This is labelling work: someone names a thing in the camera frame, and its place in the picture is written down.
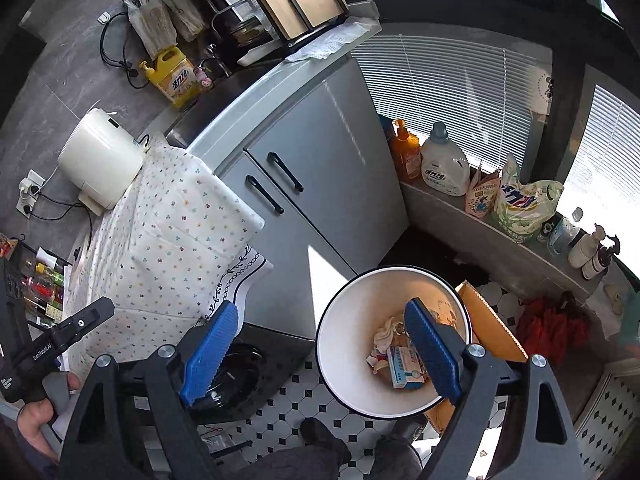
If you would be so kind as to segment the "person's left hand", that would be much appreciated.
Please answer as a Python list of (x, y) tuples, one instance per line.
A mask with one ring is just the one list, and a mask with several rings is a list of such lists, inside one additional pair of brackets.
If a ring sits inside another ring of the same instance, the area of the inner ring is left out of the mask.
[[(71, 399), (80, 390), (81, 383), (79, 378), (71, 372), (66, 373), (66, 382)], [(66, 422), (67, 427), (75, 407), (74, 402), (68, 400), (62, 411), (62, 421)], [(55, 452), (42, 432), (42, 427), (49, 425), (53, 415), (53, 405), (49, 399), (45, 398), (41, 401), (25, 404), (18, 413), (16, 422), (17, 429), (26, 443), (41, 455), (53, 460), (53, 463), (58, 464), (60, 462), (58, 453)]]

